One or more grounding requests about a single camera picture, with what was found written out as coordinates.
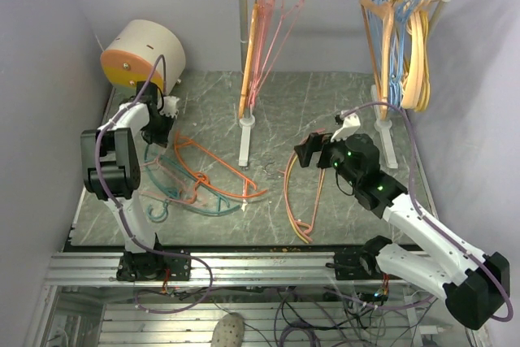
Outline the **brown wooden hanger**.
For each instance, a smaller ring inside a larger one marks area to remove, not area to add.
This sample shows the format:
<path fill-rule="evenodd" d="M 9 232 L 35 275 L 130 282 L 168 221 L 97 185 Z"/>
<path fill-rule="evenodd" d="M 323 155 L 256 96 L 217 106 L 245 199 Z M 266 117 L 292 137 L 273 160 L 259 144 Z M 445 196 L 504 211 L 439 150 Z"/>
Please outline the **brown wooden hanger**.
<path fill-rule="evenodd" d="M 251 14 L 251 26 L 249 29 L 249 40 L 246 51 L 246 59 L 245 59 L 245 68 L 243 73 L 243 81 L 240 91 L 240 102 L 239 102 L 239 111 L 238 116 L 239 119 L 242 119 L 245 116 L 245 109 L 247 107 L 247 102 L 249 99 L 249 85 L 250 85 L 250 77 L 251 77 L 251 67 L 254 56 L 254 42 L 256 38 L 256 25 L 258 21 L 258 4 L 254 3 L 253 10 Z"/>

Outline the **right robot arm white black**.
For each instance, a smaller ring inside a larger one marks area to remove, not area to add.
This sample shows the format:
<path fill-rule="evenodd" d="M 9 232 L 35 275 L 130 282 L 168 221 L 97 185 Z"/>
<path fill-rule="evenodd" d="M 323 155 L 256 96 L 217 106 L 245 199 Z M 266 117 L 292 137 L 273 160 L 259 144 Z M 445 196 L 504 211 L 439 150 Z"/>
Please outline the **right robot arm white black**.
<path fill-rule="evenodd" d="M 509 261 L 469 244 L 420 206 L 410 190 L 381 169 L 379 149 L 368 135 L 335 141 L 329 133 L 313 132 L 294 150 L 302 167 L 318 154 L 318 167 L 333 169 L 363 208 L 401 230 L 428 255 L 421 258 L 384 236 L 374 237 L 358 259 L 365 277 L 385 273 L 406 280 L 443 301 L 471 330 L 511 305 Z"/>

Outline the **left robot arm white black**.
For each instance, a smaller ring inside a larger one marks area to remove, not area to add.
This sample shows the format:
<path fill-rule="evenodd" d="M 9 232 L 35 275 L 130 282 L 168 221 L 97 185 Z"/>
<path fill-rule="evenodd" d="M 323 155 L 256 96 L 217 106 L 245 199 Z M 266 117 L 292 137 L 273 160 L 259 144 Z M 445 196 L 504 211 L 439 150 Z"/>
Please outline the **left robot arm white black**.
<path fill-rule="evenodd" d="M 156 280 L 167 269 L 157 233 L 141 204 L 141 167 L 135 138 L 166 149 L 178 115 L 179 99 L 166 97 L 152 82 L 140 81 L 136 95 L 97 129 L 80 136 L 84 187 L 104 203 L 123 234 L 124 250 L 116 279 Z"/>

